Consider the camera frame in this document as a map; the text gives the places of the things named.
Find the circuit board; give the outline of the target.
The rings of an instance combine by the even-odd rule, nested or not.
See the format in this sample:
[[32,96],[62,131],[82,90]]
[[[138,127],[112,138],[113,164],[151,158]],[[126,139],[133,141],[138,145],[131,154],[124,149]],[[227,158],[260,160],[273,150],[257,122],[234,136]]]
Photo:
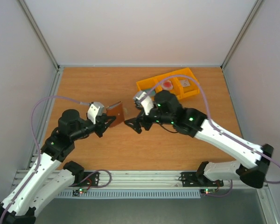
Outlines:
[[75,197],[81,196],[81,195],[87,193],[87,191],[88,191],[87,189],[82,189],[82,188],[74,189],[72,191],[72,196],[75,196]]
[[212,194],[215,194],[216,191],[217,191],[216,189],[201,189],[200,193],[202,195],[212,195]]

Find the yellow three-compartment bin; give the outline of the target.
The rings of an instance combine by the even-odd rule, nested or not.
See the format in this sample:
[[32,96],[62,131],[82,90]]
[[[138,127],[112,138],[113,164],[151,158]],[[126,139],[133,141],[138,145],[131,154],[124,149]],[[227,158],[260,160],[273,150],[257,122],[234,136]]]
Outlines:
[[[172,82],[173,87],[174,87],[172,90],[169,90],[169,92],[175,94],[178,99],[189,98],[189,97],[192,97],[192,96],[200,93],[199,87],[195,84],[195,82],[193,82],[191,79],[189,79],[189,77],[190,77],[190,78],[194,79],[195,81],[198,81],[190,68],[183,68],[180,70],[175,70],[175,71],[172,71],[169,73],[165,73],[162,75],[157,75],[154,77],[150,77],[150,78],[146,78],[146,79],[137,81],[136,82],[137,89],[138,89],[138,91],[143,91],[144,89],[147,89],[147,88],[153,88],[158,82],[162,81],[163,79],[165,79],[169,76],[173,76],[173,75],[187,76],[187,77],[173,77],[173,78],[169,79]],[[179,81],[181,79],[188,79],[190,82],[190,86],[183,88]],[[163,89],[160,84],[149,94],[149,96],[151,98],[154,98],[155,95],[162,90]]]

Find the brown leather card holder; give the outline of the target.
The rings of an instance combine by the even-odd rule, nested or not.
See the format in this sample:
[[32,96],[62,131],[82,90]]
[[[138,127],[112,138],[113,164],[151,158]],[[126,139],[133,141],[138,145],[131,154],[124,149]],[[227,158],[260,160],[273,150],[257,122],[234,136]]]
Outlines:
[[123,103],[121,101],[116,102],[106,108],[106,114],[108,116],[115,116],[116,119],[111,123],[110,128],[115,127],[125,121]]

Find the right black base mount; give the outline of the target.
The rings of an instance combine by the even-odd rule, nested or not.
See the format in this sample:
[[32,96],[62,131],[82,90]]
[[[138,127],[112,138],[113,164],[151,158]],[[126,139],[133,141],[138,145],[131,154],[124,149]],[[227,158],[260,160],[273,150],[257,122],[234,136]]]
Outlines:
[[223,187],[224,182],[220,180],[211,181],[202,174],[196,172],[181,172],[178,180],[183,187]]

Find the teal card stack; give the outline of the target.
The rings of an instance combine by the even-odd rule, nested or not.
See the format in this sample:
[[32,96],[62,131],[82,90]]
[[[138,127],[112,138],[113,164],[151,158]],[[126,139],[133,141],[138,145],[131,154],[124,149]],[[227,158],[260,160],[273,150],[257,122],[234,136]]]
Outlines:
[[149,92],[149,91],[151,91],[152,90],[152,88],[147,88],[147,89],[144,89],[143,91],[144,92]]

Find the right circuit board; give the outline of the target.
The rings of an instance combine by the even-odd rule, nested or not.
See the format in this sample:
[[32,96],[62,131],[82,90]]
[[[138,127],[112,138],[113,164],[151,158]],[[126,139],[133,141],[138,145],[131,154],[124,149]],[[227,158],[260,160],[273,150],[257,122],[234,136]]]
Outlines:
[[201,189],[200,193],[202,195],[212,195],[212,194],[215,194],[216,191],[217,191],[216,189]]

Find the aluminium front rail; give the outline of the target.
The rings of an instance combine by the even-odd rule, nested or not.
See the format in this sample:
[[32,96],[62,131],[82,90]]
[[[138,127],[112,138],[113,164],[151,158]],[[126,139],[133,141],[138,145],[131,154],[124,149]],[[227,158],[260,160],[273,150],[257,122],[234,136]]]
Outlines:
[[[11,190],[24,178],[28,170],[17,170],[12,182]],[[111,183],[102,189],[216,189],[217,187],[183,187],[178,180],[183,171],[132,171],[132,170],[112,170]],[[100,171],[98,186],[103,186],[108,183],[109,175]],[[232,189],[253,189],[242,183],[240,180],[233,180]]]

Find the grey white card stack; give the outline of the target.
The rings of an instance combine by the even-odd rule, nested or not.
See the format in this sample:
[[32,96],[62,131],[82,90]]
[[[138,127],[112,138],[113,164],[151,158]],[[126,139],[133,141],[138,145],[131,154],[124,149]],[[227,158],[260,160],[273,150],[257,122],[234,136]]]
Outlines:
[[179,80],[180,84],[182,85],[183,88],[189,87],[190,86],[190,82],[188,79],[181,79]]

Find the left circuit board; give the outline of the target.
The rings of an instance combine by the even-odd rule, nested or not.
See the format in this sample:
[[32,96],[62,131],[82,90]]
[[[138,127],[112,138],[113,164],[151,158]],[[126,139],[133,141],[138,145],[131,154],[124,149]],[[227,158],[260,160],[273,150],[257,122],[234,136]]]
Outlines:
[[87,191],[88,191],[87,189],[82,189],[82,188],[74,189],[72,191],[72,196],[75,196],[75,197],[81,196],[81,195],[87,193]]

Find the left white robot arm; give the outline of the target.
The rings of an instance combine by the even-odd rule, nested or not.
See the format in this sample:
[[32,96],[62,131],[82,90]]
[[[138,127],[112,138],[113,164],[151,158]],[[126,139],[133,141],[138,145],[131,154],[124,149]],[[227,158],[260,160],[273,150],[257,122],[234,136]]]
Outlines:
[[42,210],[66,187],[84,182],[84,168],[71,161],[51,181],[48,177],[75,148],[75,141],[95,133],[102,137],[116,119],[90,107],[92,118],[82,119],[77,110],[64,111],[58,126],[46,139],[34,165],[20,184],[0,202],[0,224],[33,224]]

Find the red circle card stack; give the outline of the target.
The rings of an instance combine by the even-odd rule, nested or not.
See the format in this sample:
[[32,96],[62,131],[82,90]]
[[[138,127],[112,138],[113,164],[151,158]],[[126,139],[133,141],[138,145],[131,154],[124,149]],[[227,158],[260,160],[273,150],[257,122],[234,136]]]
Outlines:
[[163,90],[172,90],[174,87],[173,87],[173,84],[170,80],[166,80],[164,81],[162,84],[161,84],[161,87]]

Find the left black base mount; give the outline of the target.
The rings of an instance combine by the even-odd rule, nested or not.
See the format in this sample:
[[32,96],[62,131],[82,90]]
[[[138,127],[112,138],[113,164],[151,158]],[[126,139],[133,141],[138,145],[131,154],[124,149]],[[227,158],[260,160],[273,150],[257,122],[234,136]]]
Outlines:
[[90,175],[91,172],[84,172],[84,175],[82,177],[82,182],[80,183],[74,183],[71,185],[71,187],[88,187],[91,185],[91,187],[97,187],[99,182],[99,172],[95,172],[94,174]]

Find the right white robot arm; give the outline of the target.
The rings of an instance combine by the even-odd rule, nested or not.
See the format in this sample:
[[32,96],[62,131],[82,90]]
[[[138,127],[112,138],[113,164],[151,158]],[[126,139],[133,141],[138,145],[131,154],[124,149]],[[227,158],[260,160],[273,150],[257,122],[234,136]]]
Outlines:
[[203,112],[183,107],[169,91],[162,90],[154,98],[139,91],[133,99],[140,113],[124,123],[135,132],[148,131],[153,124],[172,125],[176,132],[205,141],[234,158],[221,163],[203,161],[188,182],[206,186],[210,182],[241,180],[252,188],[263,187],[272,146],[253,144],[230,133]]

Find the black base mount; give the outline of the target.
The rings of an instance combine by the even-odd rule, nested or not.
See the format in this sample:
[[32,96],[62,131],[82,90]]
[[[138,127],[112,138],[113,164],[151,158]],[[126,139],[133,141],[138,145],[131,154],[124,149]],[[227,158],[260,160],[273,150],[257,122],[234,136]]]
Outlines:
[[220,180],[211,181],[202,174],[196,172],[181,172],[178,180],[183,187],[223,187],[224,182]]
[[84,172],[84,175],[82,177],[82,182],[80,183],[74,183],[71,185],[71,187],[88,187],[91,185],[91,187],[97,187],[99,182],[99,172],[95,172],[94,174],[90,175],[91,172]]

